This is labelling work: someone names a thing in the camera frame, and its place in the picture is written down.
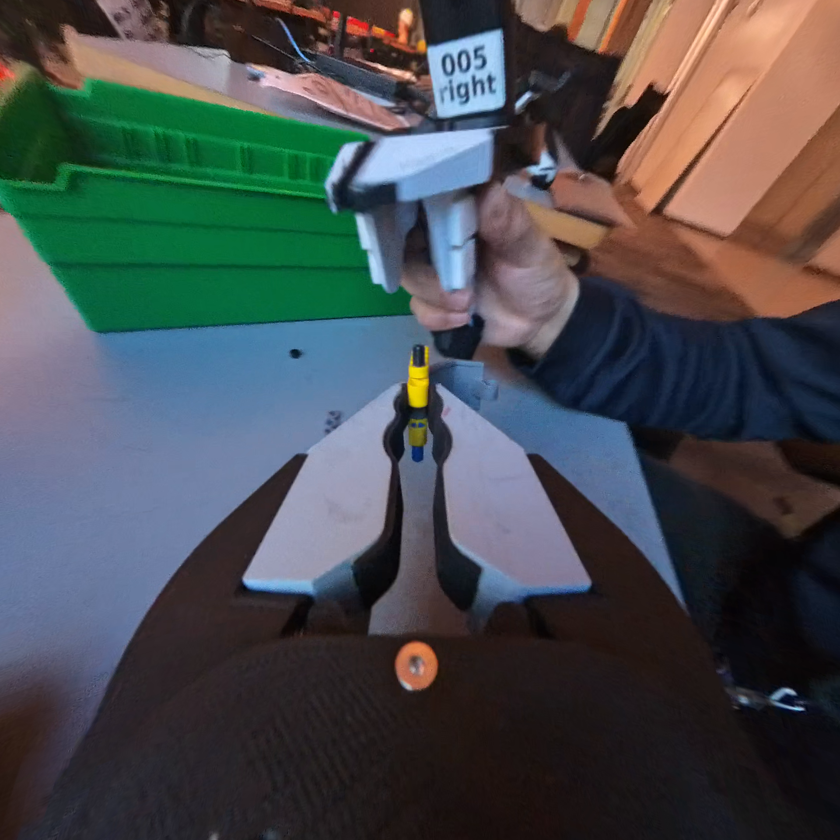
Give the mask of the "small black yellow block assembly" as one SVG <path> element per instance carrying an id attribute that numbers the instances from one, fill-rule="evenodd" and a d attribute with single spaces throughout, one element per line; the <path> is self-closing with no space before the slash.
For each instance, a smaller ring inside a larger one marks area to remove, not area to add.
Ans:
<path id="1" fill-rule="evenodd" d="M 483 402 L 498 398 L 498 383 L 485 378 L 483 363 L 444 360 L 430 364 L 429 348 L 415 344 L 409 357 L 406 382 L 407 442 L 412 461 L 418 464 L 424 461 L 427 445 L 432 385 L 442 385 L 475 411 Z"/>

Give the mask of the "grey desk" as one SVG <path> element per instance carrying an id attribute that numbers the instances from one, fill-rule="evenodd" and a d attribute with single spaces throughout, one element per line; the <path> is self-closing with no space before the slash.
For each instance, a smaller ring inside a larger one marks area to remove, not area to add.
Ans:
<path id="1" fill-rule="evenodd" d="M 2 830 L 34 824 L 141 618 L 288 458 L 406 372 L 413 318 L 97 334 L 2 215 Z M 290 349 L 303 356 L 292 360 Z"/>

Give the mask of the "flat cardboard box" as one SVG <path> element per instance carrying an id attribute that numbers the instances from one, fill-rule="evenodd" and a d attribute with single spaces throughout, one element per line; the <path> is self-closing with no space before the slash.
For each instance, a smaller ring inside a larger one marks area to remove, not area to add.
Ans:
<path id="1" fill-rule="evenodd" d="M 567 249 L 588 252 L 613 231 L 634 228 L 612 185 L 589 173 L 562 171 L 542 189 L 521 172 L 510 175 L 505 188 L 524 203 L 538 230 Z"/>

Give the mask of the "green storage bin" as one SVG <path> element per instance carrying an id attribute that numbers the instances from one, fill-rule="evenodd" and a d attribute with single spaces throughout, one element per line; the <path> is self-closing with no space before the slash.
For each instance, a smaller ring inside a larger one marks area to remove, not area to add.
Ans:
<path id="1" fill-rule="evenodd" d="M 22 65 L 2 84 L 2 208 L 94 332 L 403 316 L 326 201 L 363 137 Z"/>

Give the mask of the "patterned paper sheet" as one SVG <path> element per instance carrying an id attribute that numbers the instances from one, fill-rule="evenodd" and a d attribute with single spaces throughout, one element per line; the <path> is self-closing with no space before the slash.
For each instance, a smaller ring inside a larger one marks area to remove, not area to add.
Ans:
<path id="1" fill-rule="evenodd" d="M 247 66 L 258 83 L 300 101 L 306 101 L 334 118 L 379 133 L 399 133 L 412 128 L 407 117 L 397 114 L 367 95 L 317 72 L 297 75 L 268 66 Z"/>

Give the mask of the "person's right forearm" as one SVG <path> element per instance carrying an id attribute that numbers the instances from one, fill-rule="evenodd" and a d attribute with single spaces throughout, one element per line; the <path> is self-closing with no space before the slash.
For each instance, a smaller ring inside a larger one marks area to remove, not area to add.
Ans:
<path id="1" fill-rule="evenodd" d="M 536 360 L 508 357 L 555 402 L 723 442 L 839 441 L 839 302 L 789 318 L 709 321 L 584 278 L 569 321 Z"/>

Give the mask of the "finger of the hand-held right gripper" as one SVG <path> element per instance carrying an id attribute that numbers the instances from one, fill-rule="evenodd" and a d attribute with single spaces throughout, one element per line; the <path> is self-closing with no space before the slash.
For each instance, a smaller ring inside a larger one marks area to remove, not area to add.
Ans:
<path id="1" fill-rule="evenodd" d="M 492 132 L 474 129 L 380 140 L 394 141 L 396 172 L 401 176 L 398 194 L 416 200 L 415 225 L 425 217 L 428 251 L 443 289 L 470 288 L 477 263 L 475 189 L 490 180 Z"/>
<path id="2" fill-rule="evenodd" d="M 406 237 L 417 221 L 417 200 L 398 194 L 401 176 L 393 144 L 344 144 L 324 183 L 331 212 L 353 215 L 371 278 L 389 294 L 401 286 Z"/>

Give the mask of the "pale wooden boards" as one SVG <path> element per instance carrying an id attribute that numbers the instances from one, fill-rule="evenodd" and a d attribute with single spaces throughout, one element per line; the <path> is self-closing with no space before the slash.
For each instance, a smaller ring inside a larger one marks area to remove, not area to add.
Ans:
<path id="1" fill-rule="evenodd" d="M 643 81 L 665 104 L 625 154 L 640 207 L 729 237 L 838 114 L 839 3 L 674 2 Z"/>

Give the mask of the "person's right hand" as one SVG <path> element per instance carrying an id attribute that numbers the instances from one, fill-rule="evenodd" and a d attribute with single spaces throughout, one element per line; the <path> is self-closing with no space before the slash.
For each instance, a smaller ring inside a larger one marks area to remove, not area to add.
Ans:
<path id="1" fill-rule="evenodd" d="M 579 280 L 524 202 L 501 184 L 480 190 L 477 212 L 477 268 L 469 289 L 444 290 L 427 261 L 423 237 L 412 234 L 402 271 L 411 310 L 433 333 L 481 318 L 485 344 L 539 361 L 571 317 Z"/>

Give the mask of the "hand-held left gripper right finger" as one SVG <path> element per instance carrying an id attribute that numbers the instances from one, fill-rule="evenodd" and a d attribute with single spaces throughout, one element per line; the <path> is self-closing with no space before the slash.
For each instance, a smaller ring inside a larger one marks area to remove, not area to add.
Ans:
<path id="1" fill-rule="evenodd" d="M 463 613 L 592 588 L 519 444 L 442 385 L 429 407 L 437 580 Z"/>

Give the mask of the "person's dark clothed body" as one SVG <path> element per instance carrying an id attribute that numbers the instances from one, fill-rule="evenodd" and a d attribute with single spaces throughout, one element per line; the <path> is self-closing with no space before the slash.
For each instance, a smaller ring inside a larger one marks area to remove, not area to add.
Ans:
<path id="1" fill-rule="evenodd" d="M 796 539 L 716 490 L 642 456 L 688 612 L 734 687 L 782 687 L 804 711 L 745 715 L 792 797 L 838 811 L 838 513 Z"/>

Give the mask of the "grey background table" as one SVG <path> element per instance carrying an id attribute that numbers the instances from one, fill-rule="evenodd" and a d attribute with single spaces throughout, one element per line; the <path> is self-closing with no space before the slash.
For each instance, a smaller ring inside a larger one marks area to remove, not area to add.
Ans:
<path id="1" fill-rule="evenodd" d="M 362 108 L 351 104 L 337 112 L 339 99 L 312 97 L 313 83 L 292 81 L 271 68 L 251 68 L 232 61 L 220 49 L 186 47 L 155 41 L 82 35 L 61 29 L 72 65 L 86 79 L 209 102 L 324 127 L 360 131 L 372 137 L 418 130 L 416 114 L 398 114 L 384 100 L 360 93 L 373 121 L 361 122 Z"/>

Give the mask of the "clear plastic parts bag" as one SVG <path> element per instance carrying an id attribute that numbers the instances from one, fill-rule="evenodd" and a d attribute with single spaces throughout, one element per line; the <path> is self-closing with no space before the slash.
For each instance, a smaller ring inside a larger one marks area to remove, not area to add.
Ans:
<path id="1" fill-rule="evenodd" d="M 793 714 L 803 714 L 809 711 L 807 699 L 788 686 L 765 691 L 741 686 L 726 665 L 717 667 L 717 675 L 728 695 L 730 705 L 736 710 L 764 711 L 774 709 Z"/>

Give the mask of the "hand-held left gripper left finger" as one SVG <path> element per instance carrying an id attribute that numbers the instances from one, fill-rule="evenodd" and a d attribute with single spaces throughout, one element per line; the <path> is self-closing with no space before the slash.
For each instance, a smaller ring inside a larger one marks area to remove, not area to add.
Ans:
<path id="1" fill-rule="evenodd" d="M 243 575 L 249 592 L 372 607 L 400 566 L 403 386 L 391 385 L 303 456 Z"/>

